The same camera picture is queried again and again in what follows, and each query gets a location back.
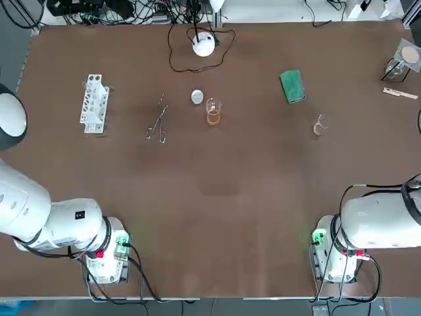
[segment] green led light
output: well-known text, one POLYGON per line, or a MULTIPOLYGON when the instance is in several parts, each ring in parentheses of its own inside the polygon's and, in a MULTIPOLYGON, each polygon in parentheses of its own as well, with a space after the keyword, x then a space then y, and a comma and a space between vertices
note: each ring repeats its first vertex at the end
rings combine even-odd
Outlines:
POLYGON ((316 229, 311 235, 313 244, 320 245, 321 243, 323 243, 325 236, 326 231, 324 229, 316 229))

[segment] white lamp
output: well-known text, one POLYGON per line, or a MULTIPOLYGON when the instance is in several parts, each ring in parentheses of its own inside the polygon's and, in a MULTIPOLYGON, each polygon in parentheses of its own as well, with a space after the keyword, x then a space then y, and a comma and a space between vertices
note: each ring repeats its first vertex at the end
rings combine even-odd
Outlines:
MULTIPOLYGON (((210 5, 214 13, 218 12, 225 0, 210 0, 210 5)), ((200 57, 207 57, 215 50, 215 38, 210 32, 197 33, 195 23, 196 36, 193 38, 193 51, 200 57)))
POLYGON ((0 84, 0 150, 16 145, 26 135, 26 111, 19 98, 0 84))
POLYGON ((213 12, 216 13, 222 8, 225 0, 209 0, 209 2, 213 12))

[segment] brown liquid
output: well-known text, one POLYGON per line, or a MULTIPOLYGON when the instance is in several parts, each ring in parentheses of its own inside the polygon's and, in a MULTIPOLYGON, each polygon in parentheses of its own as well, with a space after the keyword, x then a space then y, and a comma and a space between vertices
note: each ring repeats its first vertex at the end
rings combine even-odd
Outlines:
POLYGON ((217 110, 210 110, 206 117, 206 121, 209 125, 216 126, 219 124, 220 118, 221 116, 217 110))

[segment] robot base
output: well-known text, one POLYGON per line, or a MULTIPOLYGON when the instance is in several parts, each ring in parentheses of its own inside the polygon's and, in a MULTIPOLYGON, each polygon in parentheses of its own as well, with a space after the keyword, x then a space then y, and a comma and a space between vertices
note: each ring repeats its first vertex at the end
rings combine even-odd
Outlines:
POLYGON ((86 256, 86 265, 98 284, 127 282, 128 262, 117 259, 115 256, 118 248, 117 238, 127 235, 123 224, 115 217, 108 217, 111 224, 111 237, 107 249, 102 257, 95 259, 86 256))
POLYGON ((317 224, 316 230, 312 233, 313 245, 310 248, 310 264, 312 265, 314 279, 322 280, 326 269, 325 282, 341 283, 342 279, 344 283, 354 282, 355 269, 357 268, 357 258, 355 256, 349 256, 347 259, 346 253, 342 254, 334 246, 328 260, 334 239, 330 229, 333 218, 331 215, 322 217, 317 224))

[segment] small glass beaker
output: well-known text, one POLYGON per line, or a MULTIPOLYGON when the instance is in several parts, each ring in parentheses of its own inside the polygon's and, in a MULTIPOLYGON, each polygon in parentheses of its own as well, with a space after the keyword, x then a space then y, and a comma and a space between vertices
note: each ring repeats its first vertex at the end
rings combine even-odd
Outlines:
POLYGON ((211 126, 216 126, 219 124, 221 119, 221 102, 215 98, 210 98, 206 101, 206 121, 211 126))
POLYGON ((404 71, 404 68, 405 65, 402 62, 391 59, 386 65, 385 77, 387 79, 395 79, 396 77, 400 77, 404 71))
POLYGON ((324 135, 328 131, 329 125, 330 125, 329 117, 325 114, 320 114, 317 118, 316 124, 314 124, 313 126, 313 132, 317 136, 324 135))

